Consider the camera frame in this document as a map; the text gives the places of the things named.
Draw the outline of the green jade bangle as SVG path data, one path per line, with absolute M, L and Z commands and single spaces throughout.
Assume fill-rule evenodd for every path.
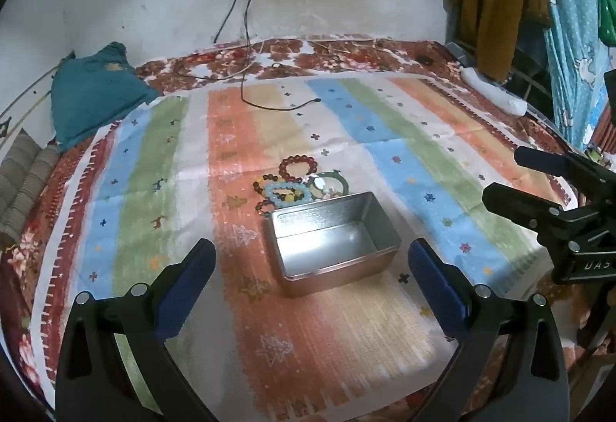
M 311 174 L 306 185 L 315 200 L 339 198 L 350 192 L 348 181 L 338 170 Z

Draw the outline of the white power strip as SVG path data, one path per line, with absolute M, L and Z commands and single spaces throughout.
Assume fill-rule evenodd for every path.
M 474 67 L 462 67 L 459 70 L 462 81 L 469 84 L 494 106 L 510 116 L 521 117 L 527 113 L 527 102 L 509 94 L 499 85 L 484 81 Z

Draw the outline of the turquoise patterned curtain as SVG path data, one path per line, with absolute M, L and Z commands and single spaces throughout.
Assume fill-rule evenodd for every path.
M 609 48 L 599 37 L 599 0 L 548 0 L 544 31 L 553 122 L 570 145 L 587 147 L 608 102 Z

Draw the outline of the floral red bedsheet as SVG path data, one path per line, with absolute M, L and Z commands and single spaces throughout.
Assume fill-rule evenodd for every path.
M 242 86 L 287 79 L 299 80 L 326 76 L 354 78 L 360 75 L 424 77 L 435 84 L 465 88 L 469 92 L 467 101 L 470 108 L 485 111 L 490 124 L 504 123 L 509 125 L 516 135 L 526 134 L 538 139 L 538 145 L 524 146 L 549 152 L 562 152 L 568 149 L 567 142 L 537 113 L 528 111 L 525 116 L 515 117 L 502 112 L 469 84 L 462 81 L 460 69 L 459 63 L 442 45 L 436 42 L 375 38 L 328 41 L 317 38 L 272 39 L 249 48 L 226 47 L 185 57 L 154 60 L 141 65 L 137 70 L 137 76 L 157 91 L 159 96 L 154 101 L 166 95 L 176 95 L 200 88 Z M 103 127 L 120 123 L 126 116 Z M 56 166 L 60 159 L 73 148 L 84 142 L 92 141 L 97 132 L 68 151 L 60 152 Z M 33 396 L 35 403 L 45 409 L 47 414 L 52 414 L 54 411 L 55 397 L 52 402 L 46 402 L 39 396 L 21 372 L 17 359 L 18 341 L 26 329 L 28 300 L 23 295 L 19 275 L 13 267 L 23 258 L 20 249 L 21 241 L 42 209 L 44 194 L 56 166 L 31 210 L 19 241 L 7 248 L 1 258 L 1 336 L 4 347 L 27 391 Z M 585 352 L 578 346 L 575 339 L 576 331 L 578 331 L 578 325 L 587 319 L 589 303 L 579 288 L 557 286 L 551 282 L 550 260 L 545 250 L 540 245 L 539 247 L 547 256 L 540 277 L 528 285 L 525 293 L 520 297 L 500 296 L 522 299 L 534 291 L 539 291 L 546 297 L 556 318 L 566 370 L 570 375 L 575 375 L 590 365 L 611 365 L 615 357 L 610 344 L 604 344 L 597 353 L 593 354 Z M 367 414 L 346 420 L 402 419 L 418 405 L 430 384 L 405 395 L 396 409 L 375 409 Z

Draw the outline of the striped grey folded blanket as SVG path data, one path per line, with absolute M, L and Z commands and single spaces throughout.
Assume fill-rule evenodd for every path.
M 21 130 L 1 163 L 1 250 L 19 241 L 38 196 L 60 158 L 56 144 L 40 147 Z

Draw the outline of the silver metal tin box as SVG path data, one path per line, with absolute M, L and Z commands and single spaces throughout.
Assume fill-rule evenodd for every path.
M 384 271 L 402 243 L 370 191 L 282 208 L 266 226 L 277 278 L 293 298 Z

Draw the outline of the striped colourful cloth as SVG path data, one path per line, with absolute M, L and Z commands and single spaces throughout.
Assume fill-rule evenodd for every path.
M 52 402 L 75 296 L 120 296 L 208 238 L 215 271 L 167 346 L 217 418 L 396 409 L 452 352 L 409 244 L 517 298 L 547 256 L 484 208 L 484 188 L 575 203 L 515 163 L 538 139 L 468 95 L 417 76 L 287 79 L 166 95 L 101 128 L 60 159 L 21 241 L 21 372 Z

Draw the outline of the teal pillow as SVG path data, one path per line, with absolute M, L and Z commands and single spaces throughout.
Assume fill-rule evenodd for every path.
M 50 95 L 55 140 L 63 152 L 159 96 L 137 76 L 125 45 L 117 41 L 90 56 L 65 57 Z

